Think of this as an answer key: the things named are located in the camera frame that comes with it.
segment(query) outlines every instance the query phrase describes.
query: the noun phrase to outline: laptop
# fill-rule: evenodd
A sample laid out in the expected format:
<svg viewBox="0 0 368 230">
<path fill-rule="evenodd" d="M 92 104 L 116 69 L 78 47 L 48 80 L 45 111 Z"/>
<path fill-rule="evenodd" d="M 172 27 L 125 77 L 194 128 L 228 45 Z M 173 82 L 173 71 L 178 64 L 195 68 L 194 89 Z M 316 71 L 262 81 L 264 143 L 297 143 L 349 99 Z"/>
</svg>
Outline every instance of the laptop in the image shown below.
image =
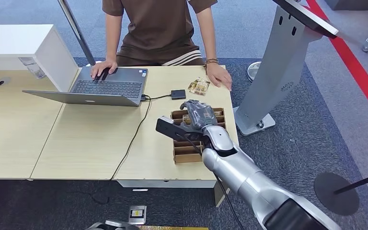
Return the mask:
<svg viewBox="0 0 368 230">
<path fill-rule="evenodd" d="M 83 67 L 69 92 L 22 92 L 66 104 L 140 105 L 147 69 L 117 68 L 112 74 L 106 69 L 98 80 L 92 80 L 90 71 L 90 67 Z"/>
</svg>

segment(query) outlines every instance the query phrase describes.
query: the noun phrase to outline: person's arm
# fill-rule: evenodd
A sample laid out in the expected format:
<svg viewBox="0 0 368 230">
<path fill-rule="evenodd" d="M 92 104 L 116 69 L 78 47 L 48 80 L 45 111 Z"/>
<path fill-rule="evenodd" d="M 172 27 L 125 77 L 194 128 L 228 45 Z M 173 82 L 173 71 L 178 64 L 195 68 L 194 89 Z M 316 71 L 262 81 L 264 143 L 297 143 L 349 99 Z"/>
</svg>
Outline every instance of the person's arm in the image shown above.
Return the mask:
<svg viewBox="0 0 368 230">
<path fill-rule="evenodd" d="M 196 16 L 201 30 L 207 60 L 216 59 L 215 28 L 211 7 L 202 10 Z M 232 78 L 230 74 L 218 63 L 207 63 L 207 75 L 214 85 L 220 86 L 221 82 L 229 90 L 232 89 Z"/>
<path fill-rule="evenodd" d="M 122 16 L 105 14 L 106 59 L 116 61 L 122 27 Z"/>
<path fill-rule="evenodd" d="M 106 56 L 105 61 L 97 63 L 91 68 L 93 79 L 95 76 L 100 76 L 107 67 L 110 68 L 110 74 L 118 67 L 116 51 L 121 34 L 123 5 L 121 0 L 103 0 L 102 10 L 105 12 Z"/>
</svg>

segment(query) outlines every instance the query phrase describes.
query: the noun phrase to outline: red floor line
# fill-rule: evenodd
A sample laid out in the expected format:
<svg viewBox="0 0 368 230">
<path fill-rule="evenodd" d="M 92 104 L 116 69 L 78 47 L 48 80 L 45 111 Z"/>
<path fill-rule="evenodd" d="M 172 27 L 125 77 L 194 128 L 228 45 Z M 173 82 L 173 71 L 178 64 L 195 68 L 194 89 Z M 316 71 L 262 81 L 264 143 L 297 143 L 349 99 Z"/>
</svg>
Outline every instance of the red floor line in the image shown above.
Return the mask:
<svg viewBox="0 0 368 230">
<path fill-rule="evenodd" d="M 323 19 L 328 19 L 325 13 L 322 11 L 320 6 L 315 0 L 307 0 L 310 6 L 310 10 Z M 362 90 L 366 98 L 368 99 L 368 73 L 360 64 L 359 60 L 350 50 L 346 42 L 341 38 L 329 39 L 341 57 L 342 61 L 345 63 L 349 72 L 352 74 L 359 88 Z"/>
</svg>

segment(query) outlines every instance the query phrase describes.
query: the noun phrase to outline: metal pole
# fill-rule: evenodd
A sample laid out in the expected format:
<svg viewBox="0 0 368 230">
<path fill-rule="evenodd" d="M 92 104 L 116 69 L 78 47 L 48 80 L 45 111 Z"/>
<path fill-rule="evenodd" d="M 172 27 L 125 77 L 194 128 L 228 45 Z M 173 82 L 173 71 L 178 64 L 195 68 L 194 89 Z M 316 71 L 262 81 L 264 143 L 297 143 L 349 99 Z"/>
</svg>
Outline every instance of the metal pole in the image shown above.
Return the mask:
<svg viewBox="0 0 368 230">
<path fill-rule="evenodd" d="M 335 192 L 333 192 L 333 193 L 334 193 L 334 194 L 340 194 L 340 193 L 346 192 L 346 191 L 348 191 L 348 190 L 354 189 L 354 188 L 356 188 L 356 187 L 362 186 L 362 185 L 367 184 L 367 183 L 368 183 L 368 178 L 365 178 L 365 179 L 363 179 L 363 180 L 361 180 L 361 181 L 358 181 L 358 182 L 353 183 L 353 184 L 351 184 L 351 185 L 348 185 L 348 186 L 346 186 L 346 187 L 340 188 L 340 189 L 336 190 L 336 191 L 335 191 Z"/>
<path fill-rule="evenodd" d="M 84 52 L 86 58 L 88 59 L 88 62 L 90 63 L 91 66 L 95 65 L 95 60 L 94 57 L 92 56 L 92 53 L 90 51 L 90 49 L 88 48 L 87 42 L 84 39 L 84 36 L 82 35 L 81 29 L 78 26 L 77 21 L 75 20 L 74 15 L 71 12 L 71 9 L 69 7 L 69 4 L 67 2 L 67 0 L 58 0 L 58 3 L 61 6 L 61 9 L 63 10 L 67 21 L 69 22 L 75 37 L 78 40 L 78 43 L 80 44 L 82 51 Z"/>
</svg>

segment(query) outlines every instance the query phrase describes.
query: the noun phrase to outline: robotic arm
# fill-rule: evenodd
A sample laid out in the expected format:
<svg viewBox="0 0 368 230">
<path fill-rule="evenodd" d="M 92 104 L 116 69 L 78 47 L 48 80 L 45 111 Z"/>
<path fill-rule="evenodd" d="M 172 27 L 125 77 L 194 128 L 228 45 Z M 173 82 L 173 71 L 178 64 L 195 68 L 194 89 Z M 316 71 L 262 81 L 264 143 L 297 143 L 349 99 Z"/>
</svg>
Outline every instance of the robotic arm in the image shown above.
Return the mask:
<svg viewBox="0 0 368 230">
<path fill-rule="evenodd" d="M 177 141 L 205 144 L 202 161 L 252 209 L 265 230 L 340 230 L 341 228 L 304 197 L 295 195 L 265 176 L 254 161 L 217 126 L 212 108 L 198 101 L 185 102 L 191 125 L 179 126 L 159 118 L 156 131 Z"/>
</svg>

